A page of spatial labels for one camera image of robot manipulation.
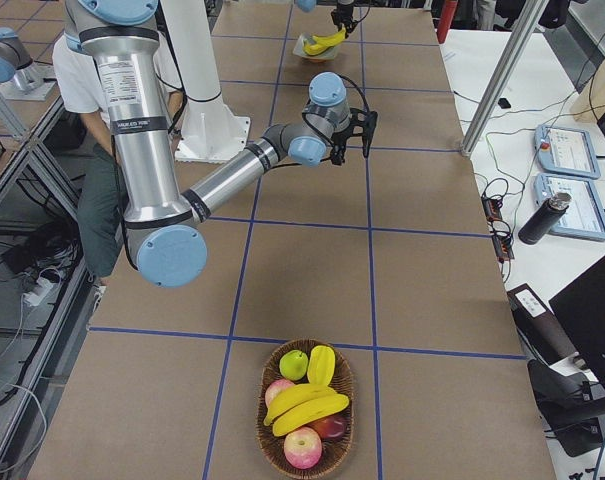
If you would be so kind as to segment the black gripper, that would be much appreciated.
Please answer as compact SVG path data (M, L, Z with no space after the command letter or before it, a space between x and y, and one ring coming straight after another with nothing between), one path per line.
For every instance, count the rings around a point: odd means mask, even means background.
M354 19L353 13L353 3L336 4L336 7L331 11L331 18L338 31L344 30L346 34L351 34L355 30L358 21Z
M331 137L333 154L336 157L343 156L348 140L359 137L362 142L362 155L368 158L377 122L377 111L351 108L347 126L341 131L336 131Z

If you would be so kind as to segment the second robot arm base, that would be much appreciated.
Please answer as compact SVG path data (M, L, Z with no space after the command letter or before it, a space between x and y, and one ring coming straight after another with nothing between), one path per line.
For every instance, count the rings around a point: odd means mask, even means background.
M0 93L7 100L44 101L55 82L51 68L37 64L10 27L0 27Z

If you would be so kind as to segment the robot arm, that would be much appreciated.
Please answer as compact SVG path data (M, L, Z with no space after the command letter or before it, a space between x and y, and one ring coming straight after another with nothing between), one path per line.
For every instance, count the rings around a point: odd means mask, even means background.
M294 4L303 12L312 11L318 4L316 0L295 0ZM331 11L333 25L338 31L344 29L346 34L351 34L359 20L354 18L355 1L354 0L335 0L334 8Z

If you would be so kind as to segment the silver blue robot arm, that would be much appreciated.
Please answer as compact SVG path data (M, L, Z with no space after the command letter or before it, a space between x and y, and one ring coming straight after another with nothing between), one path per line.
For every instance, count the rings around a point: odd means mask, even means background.
M188 108L179 153L217 163L180 190L153 57L159 47L155 21L162 12L176 55ZM225 105L206 10L200 1L70 1L69 46L89 55L107 100L114 152L124 173L129 204L123 215L130 264L150 283L173 288L195 279L207 261L198 225L284 159L339 165L353 137L369 147L377 114L347 100L351 81L324 72L308 88L297 123L247 138L250 121Z

